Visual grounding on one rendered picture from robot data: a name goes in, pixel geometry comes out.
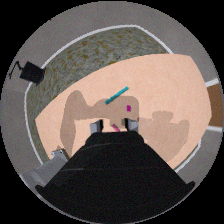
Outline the turquoise rod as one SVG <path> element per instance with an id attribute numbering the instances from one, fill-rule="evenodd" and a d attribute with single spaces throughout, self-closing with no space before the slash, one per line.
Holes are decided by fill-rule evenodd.
<path id="1" fill-rule="evenodd" d="M 125 88 L 123 88 L 122 90 L 120 90 L 118 93 L 116 93 L 115 95 L 113 95 L 111 98 L 109 98 L 108 100 L 105 101 L 105 104 L 107 105 L 109 102 L 111 102 L 112 100 L 114 100 L 116 97 L 118 97 L 119 95 L 121 95 L 123 92 L 125 92 L 126 90 L 128 90 L 128 86 L 126 86 Z"/>

